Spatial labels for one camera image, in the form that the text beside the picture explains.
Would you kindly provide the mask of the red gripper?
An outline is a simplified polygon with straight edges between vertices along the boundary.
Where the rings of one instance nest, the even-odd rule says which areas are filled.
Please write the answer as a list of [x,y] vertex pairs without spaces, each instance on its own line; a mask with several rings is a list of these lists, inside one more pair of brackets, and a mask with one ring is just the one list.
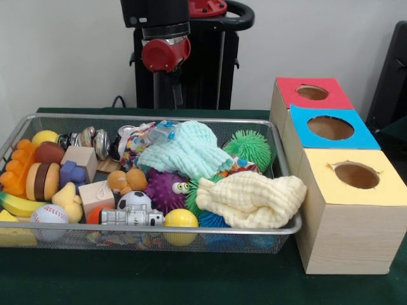
[[191,53],[187,36],[142,41],[142,62],[151,72],[168,72],[167,78],[172,89],[174,107],[183,104],[181,69],[178,68]]

